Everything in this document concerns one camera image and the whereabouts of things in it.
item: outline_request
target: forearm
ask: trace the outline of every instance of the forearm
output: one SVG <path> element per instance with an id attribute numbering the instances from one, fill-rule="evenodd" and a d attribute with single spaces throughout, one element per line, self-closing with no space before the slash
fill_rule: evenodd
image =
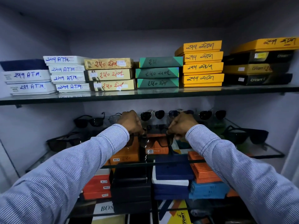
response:
<path id="1" fill-rule="evenodd" d="M 128 140 L 128 131 L 115 124 L 57 153 L 0 196 L 0 223 L 65 221 L 85 184 Z"/>
<path id="2" fill-rule="evenodd" d="M 238 192 L 258 223 L 299 220 L 299 189 L 271 165 L 249 158 L 203 125 L 192 127 L 186 139 L 212 170 Z"/>

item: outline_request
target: shirt sleeve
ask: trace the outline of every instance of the shirt sleeve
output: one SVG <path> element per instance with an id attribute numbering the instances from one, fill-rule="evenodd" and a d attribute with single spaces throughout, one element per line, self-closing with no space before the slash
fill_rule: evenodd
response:
<path id="1" fill-rule="evenodd" d="M 211 169 L 240 195 L 257 223 L 299 223 L 299 189 L 264 162 L 249 158 L 204 125 L 186 139 Z"/>
<path id="2" fill-rule="evenodd" d="M 85 184 L 129 140 L 119 124 L 65 149 L 0 195 L 0 223 L 63 223 Z"/>

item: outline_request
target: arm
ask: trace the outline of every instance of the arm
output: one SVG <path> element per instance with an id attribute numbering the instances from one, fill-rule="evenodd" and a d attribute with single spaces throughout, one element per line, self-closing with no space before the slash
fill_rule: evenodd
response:
<path id="1" fill-rule="evenodd" d="M 129 140 L 114 124 L 98 136 L 65 149 L 0 195 L 0 223 L 62 223 L 85 184 Z"/>
<path id="2" fill-rule="evenodd" d="M 235 189 L 257 223 L 299 222 L 299 189 L 275 169 L 238 151 L 204 125 L 195 125 L 186 139 L 212 170 Z"/>

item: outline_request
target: white sticker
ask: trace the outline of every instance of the white sticker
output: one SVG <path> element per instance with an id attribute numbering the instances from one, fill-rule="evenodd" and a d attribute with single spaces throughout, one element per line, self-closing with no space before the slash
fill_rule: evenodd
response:
<path id="1" fill-rule="evenodd" d="M 126 62 L 125 61 L 116 61 L 116 64 L 120 67 L 125 67 L 127 66 Z"/>
<path id="2" fill-rule="evenodd" d="M 90 77 L 97 77 L 97 73 L 89 73 Z"/>
<path id="3" fill-rule="evenodd" d="M 94 83 L 94 88 L 102 87 L 102 83 Z"/>

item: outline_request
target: teal box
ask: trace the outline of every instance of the teal box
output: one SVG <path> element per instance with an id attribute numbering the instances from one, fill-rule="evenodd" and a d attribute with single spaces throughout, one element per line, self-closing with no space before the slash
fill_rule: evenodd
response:
<path id="1" fill-rule="evenodd" d="M 140 58 L 140 68 L 155 68 L 155 67 L 182 67 L 182 56 L 170 56 L 170 57 L 145 57 Z"/>
<path id="2" fill-rule="evenodd" d="M 137 79 L 137 88 L 178 87 L 178 78 Z"/>
<path id="3" fill-rule="evenodd" d="M 137 79 L 178 78 L 178 67 L 136 69 Z"/>

